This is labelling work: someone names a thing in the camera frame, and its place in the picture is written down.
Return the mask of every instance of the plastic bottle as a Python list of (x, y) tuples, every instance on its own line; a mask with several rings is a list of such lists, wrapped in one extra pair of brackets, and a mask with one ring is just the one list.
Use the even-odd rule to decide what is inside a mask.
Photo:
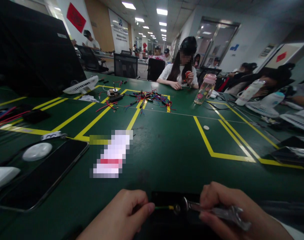
[(206, 74), (204, 76), (203, 83), (194, 99), (194, 102), (196, 104), (203, 104), (205, 99), (208, 99), (211, 96), (211, 93), (215, 86), (215, 81), (215, 74)]
[(247, 89), (245, 89), (241, 96), (235, 101), (235, 103), (239, 106), (243, 106), (246, 104), (254, 94), (256, 94), (259, 89), (265, 84), (265, 81), (260, 79), (255, 80)]

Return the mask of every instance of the office chair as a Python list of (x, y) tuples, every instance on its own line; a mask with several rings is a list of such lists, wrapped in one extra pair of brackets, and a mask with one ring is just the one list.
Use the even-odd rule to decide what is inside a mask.
[(149, 59), (148, 81), (156, 81), (165, 68), (165, 62), (154, 58)]
[(122, 50), (121, 54), (125, 54), (125, 55), (130, 55), (131, 56), (131, 52), (130, 51)]
[(138, 77), (138, 58), (124, 54), (114, 54), (114, 75), (127, 78)]
[(203, 82), (203, 78), (206, 74), (211, 73), (211, 74), (215, 74), (216, 76), (219, 75), (219, 73), (222, 71), (221, 69), (215, 69), (215, 68), (202, 68), (202, 72), (200, 73), (199, 77), (198, 77), (198, 84), (199, 84), (199, 88)]
[(84, 66), (86, 70), (93, 71), (93, 72), (106, 72), (109, 71), (107, 67), (103, 67), (99, 64), (99, 61), (96, 59), (94, 53), (92, 52), (91, 48), (76, 45), (76, 47), (79, 49), (81, 53), (81, 59), (84, 61)]

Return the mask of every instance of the pink bottle cap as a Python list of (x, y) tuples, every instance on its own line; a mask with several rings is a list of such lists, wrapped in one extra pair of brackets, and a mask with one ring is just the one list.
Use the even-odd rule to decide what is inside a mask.
[(216, 75), (215, 74), (211, 74), (211, 73), (206, 74), (204, 76), (204, 79), (203, 79), (203, 82), (206, 82), (208, 84), (214, 84), (215, 81), (216, 81)]

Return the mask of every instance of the white bottle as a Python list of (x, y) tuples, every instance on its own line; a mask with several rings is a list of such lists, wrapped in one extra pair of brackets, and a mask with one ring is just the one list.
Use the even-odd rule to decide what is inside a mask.
[(239, 106), (243, 106), (246, 104), (254, 94), (256, 94), (259, 89), (265, 84), (265, 81), (260, 79), (255, 80), (247, 89), (240, 92), (238, 95), (239, 98), (235, 101), (235, 103)]

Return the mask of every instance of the doorway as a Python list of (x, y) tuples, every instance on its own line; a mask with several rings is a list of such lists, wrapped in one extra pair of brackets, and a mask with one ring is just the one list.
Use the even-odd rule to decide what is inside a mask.
[(196, 37), (198, 48), (195, 53), (201, 56), (200, 67), (211, 65), (216, 57), (223, 59), (239, 26), (239, 23), (227, 20), (202, 17)]

